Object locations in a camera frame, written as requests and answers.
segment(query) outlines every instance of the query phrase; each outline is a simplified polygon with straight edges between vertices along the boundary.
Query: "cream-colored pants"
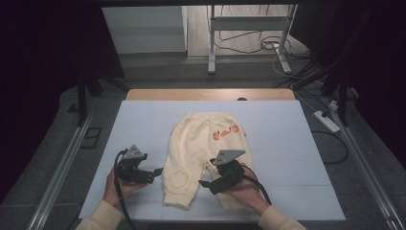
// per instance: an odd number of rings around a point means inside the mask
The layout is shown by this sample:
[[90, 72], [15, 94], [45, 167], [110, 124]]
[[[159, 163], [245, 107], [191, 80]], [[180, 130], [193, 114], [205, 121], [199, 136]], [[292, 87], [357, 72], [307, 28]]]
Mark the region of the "cream-colored pants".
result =
[[[176, 125], [163, 171], [165, 203], [189, 209], [200, 186], [198, 180], [206, 170], [211, 171], [214, 179], [220, 177], [210, 162], [220, 150], [245, 150], [237, 160], [252, 169], [245, 131], [231, 113], [190, 113]], [[245, 208], [229, 195], [218, 197], [225, 209]]]

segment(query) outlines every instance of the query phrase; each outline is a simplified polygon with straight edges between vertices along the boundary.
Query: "person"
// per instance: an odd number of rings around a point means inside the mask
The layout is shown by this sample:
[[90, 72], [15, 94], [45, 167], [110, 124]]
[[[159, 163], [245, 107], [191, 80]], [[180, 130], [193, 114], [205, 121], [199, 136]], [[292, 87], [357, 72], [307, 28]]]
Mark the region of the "person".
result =
[[[255, 178], [252, 171], [243, 167], [244, 173]], [[123, 198], [127, 198], [132, 192], [144, 188], [147, 184], [125, 184], [120, 181]], [[259, 226], [264, 230], [304, 230], [305, 228], [295, 219], [279, 212], [273, 205], [266, 202], [257, 185], [242, 179], [235, 187], [228, 189], [223, 194], [234, 197], [240, 203], [251, 208], [259, 215]], [[77, 230], [109, 230], [116, 229], [123, 214], [116, 209], [120, 203], [114, 186], [114, 171], [107, 176], [104, 195], [93, 214], [84, 218]]]

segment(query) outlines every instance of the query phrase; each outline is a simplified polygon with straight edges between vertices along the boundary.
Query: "white power strip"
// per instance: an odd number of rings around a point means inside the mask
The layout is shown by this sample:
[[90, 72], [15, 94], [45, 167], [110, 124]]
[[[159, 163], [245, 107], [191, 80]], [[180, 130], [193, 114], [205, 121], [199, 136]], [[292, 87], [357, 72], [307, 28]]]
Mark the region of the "white power strip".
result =
[[317, 111], [317, 112], [313, 113], [313, 115], [317, 118], [317, 120], [319, 120], [323, 125], [325, 125], [325, 127], [328, 128], [328, 130], [330, 130], [330, 132], [336, 133], [336, 132], [340, 131], [340, 127], [335, 125], [335, 123], [333, 123], [329, 119], [329, 117], [327, 117], [327, 116], [323, 117], [322, 114], [323, 114], [322, 111]]

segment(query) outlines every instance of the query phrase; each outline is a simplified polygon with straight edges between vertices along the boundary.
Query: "wall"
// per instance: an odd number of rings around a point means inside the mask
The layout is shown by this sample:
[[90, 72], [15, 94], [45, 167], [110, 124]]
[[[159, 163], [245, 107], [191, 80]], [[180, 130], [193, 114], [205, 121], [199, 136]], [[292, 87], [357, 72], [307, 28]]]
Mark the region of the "wall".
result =
[[186, 52], [182, 7], [102, 11], [118, 54]]

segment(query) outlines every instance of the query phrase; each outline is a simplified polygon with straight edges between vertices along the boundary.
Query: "person's right hand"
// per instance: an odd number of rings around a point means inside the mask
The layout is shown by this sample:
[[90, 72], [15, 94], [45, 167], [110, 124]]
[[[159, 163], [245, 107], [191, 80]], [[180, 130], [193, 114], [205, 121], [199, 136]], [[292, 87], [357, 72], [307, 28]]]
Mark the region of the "person's right hand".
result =
[[[242, 163], [241, 166], [243, 166], [244, 174], [256, 179], [255, 175], [249, 169], [244, 167], [245, 164]], [[241, 204], [253, 209], [259, 215], [262, 215], [262, 213], [270, 206], [270, 204], [263, 198], [259, 187], [246, 179], [242, 179], [235, 187], [223, 191], [222, 193], [234, 197]]]

